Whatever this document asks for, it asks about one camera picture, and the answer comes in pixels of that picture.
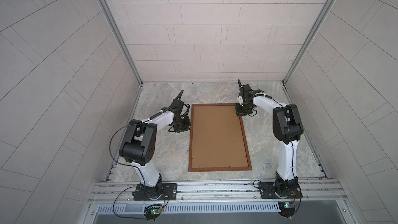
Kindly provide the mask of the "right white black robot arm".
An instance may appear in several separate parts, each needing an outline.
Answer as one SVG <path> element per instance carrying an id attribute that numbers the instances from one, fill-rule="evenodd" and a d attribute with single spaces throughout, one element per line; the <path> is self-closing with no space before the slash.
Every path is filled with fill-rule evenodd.
<path id="1" fill-rule="evenodd" d="M 257 188 L 279 198 L 290 196 L 301 198 L 296 159 L 297 147 L 304 133 L 304 127 L 298 107 L 295 104 L 282 103 L 260 89 L 253 90 L 248 84 L 243 85 L 240 80 L 238 87 L 236 115 L 253 117 L 257 114 L 257 107 L 265 110 L 272 115 L 272 131 L 279 141 L 279 164 L 275 182 L 271 186 L 259 183 Z"/>

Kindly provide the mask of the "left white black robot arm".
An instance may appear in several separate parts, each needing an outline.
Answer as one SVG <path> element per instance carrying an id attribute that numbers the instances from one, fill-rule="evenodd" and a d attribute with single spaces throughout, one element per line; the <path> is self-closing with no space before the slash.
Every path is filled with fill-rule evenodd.
<path id="1" fill-rule="evenodd" d="M 136 169 L 140 183 L 134 193 L 139 198 L 152 200 L 162 196 L 162 177 L 152 162 L 155 152 L 157 132 L 170 127 L 169 132 L 182 133 L 190 130 L 191 121 L 188 113 L 190 105 L 181 100 L 183 90 L 173 99 L 168 107 L 143 120 L 131 120 L 126 126 L 119 156 L 127 167 Z"/>

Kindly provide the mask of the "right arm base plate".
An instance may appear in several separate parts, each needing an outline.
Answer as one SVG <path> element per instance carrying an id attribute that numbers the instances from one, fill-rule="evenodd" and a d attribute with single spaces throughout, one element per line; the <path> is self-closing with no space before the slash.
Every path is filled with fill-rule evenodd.
<path id="1" fill-rule="evenodd" d="M 299 184 L 294 183 L 284 187 L 276 182 L 261 182 L 259 190 L 262 199 L 301 199 L 302 190 Z"/>

